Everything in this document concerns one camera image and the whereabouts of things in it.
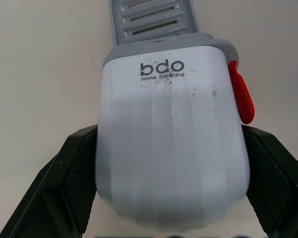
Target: black clamp jaw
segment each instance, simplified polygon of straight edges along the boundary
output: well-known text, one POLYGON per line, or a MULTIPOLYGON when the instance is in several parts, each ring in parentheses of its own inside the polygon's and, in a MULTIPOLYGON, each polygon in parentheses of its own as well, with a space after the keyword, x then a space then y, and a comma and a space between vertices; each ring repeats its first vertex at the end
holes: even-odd
MULTIPOLYGON (((242 126, 250 163, 247 197, 269 238, 298 238, 298 161, 275 136, 242 126)), ((80 238, 96 194, 97 126, 70 135, 39 172, 0 238, 80 238)))

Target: gray ribbed handle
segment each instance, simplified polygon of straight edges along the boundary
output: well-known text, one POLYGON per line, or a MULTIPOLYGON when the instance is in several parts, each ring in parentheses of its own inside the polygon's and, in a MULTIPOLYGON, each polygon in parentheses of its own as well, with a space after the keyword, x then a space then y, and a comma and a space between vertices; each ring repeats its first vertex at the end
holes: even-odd
POLYGON ((115 45, 200 32, 192 0, 110 0, 115 45))

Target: white background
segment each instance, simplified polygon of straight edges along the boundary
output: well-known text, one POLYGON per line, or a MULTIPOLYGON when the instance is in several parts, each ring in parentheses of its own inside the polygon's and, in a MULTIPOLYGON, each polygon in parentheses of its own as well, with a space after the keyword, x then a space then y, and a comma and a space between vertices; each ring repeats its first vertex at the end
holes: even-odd
MULTIPOLYGON (((231 41, 252 95, 252 126, 298 159, 298 0, 198 0, 205 32, 231 41)), ((101 66, 113 47, 106 0, 0 0, 0 231, 66 137, 96 124, 101 66)), ((186 237, 263 238, 245 200, 186 237)), ((98 198, 85 238, 165 237, 116 217, 98 198)))

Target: red plastic clip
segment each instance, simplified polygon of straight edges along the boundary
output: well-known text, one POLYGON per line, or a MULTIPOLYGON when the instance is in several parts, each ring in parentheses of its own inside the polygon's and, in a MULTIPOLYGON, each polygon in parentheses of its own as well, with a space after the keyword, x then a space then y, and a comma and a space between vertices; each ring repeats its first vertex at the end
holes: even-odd
POLYGON ((255 109, 244 79, 236 70, 236 61, 228 65, 239 117, 244 124, 250 124, 255 116, 255 109))

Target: gray plastic lid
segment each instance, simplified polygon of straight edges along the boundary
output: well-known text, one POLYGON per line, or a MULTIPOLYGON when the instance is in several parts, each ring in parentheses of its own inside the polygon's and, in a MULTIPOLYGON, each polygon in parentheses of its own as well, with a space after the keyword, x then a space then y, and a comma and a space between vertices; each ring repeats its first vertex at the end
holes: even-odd
POLYGON ((213 36, 206 33, 192 33, 122 44, 111 50, 106 56, 103 66, 117 58, 195 46, 212 46, 218 48, 225 54, 227 64, 236 61, 236 68, 238 67, 238 53, 234 45, 226 40, 214 39, 213 36))
POLYGON ((201 32, 192 0, 110 0, 115 46, 201 32))

